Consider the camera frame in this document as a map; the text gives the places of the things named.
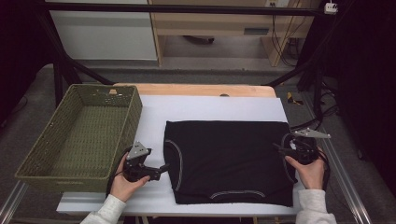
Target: wicker basket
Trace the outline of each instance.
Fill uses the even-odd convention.
[[[141,111],[136,87],[70,86],[15,177],[48,191],[105,192]]]

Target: cloth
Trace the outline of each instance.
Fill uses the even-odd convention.
[[[163,155],[177,203],[293,206],[295,170],[273,143],[286,122],[167,121]]]
[[[333,214],[326,210],[325,191],[303,189],[299,191],[300,204],[303,208],[297,214],[296,224],[336,224]],[[83,224],[116,224],[126,204],[109,194],[103,207],[98,212],[91,212]]]
[[[125,208],[126,203],[109,194],[102,208],[97,212],[89,213],[82,224],[115,224]]]

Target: hand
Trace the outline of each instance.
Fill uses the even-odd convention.
[[[307,165],[300,164],[290,156],[286,156],[285,160],[297,170],[306,189],[323,188],[324,161],[320,157]]]
[[[149,181],[149,176],[145,176],[141,179],[139,179],[136,182],[129,182],[125,177],[123,176],[122,172],[122,167],[123,164],[125,163],[126,156],[128,153],[126,153],[120,162],[119,168],[117,169],[117,172],[114,180],[113,180],[113,185],[111,186],[110,194],[113,195],[114,197],[120,199],[121,201],[125,202],[128,201],[129,198],[134,194],[134,192],[139,189],[140,187],[144,186],[148,181]]]

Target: wall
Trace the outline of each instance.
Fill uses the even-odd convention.
[[[146,4],[146,0],[49,0]],[[78,60],[157,60],[148,13],[51,11],[66,52]]]

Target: person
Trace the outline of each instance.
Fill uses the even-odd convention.
[[[121,173],[125,158],[126,154],[120,162],[117,170],[119,175],[115,176],[110,194],[107,196],[104,205],[99,211],[89,213],[82,220],[82,224],[117,223],[128,199],[149,181],[149,176],[145,176],[136,182],[126,180]],[[286,156],[285,160],[297,170],[305,186],[305,189],[299,191],[300,205],[303,210],[297,214],[296,223],[336,223],[335,216],[327,213],[325,191],[322,190],[324,161],[317,159],[308,165],[301,165],[289,156]]]

